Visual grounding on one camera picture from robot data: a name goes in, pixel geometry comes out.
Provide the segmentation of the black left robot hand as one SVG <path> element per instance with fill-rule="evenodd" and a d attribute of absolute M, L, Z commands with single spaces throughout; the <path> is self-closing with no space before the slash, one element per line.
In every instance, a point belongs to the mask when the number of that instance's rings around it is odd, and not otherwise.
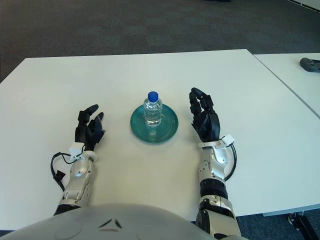
<path fill-rule="evenodd" d="M 106 132 L 102 126 L 103 112 L 100 112 L 94 119 L 90 119 L 98 108 L 99 105 L 94 104 L 85 110 L 81 110 L 78 114 L 75 142 L 84 143 L 85 151 L 94 151 L 96 144 L 100 142 Z"/>

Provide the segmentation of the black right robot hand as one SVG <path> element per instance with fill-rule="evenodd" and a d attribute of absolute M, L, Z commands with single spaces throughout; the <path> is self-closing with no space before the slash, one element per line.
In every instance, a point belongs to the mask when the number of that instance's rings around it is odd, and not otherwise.
<path fill-rule="evenodd" d="M 191 125 L 200 140 L 204 143 L 218 141 L 221 126 L 211 96 L 193 87 L 189 93 L 189 103 L 193 114 Z"/>

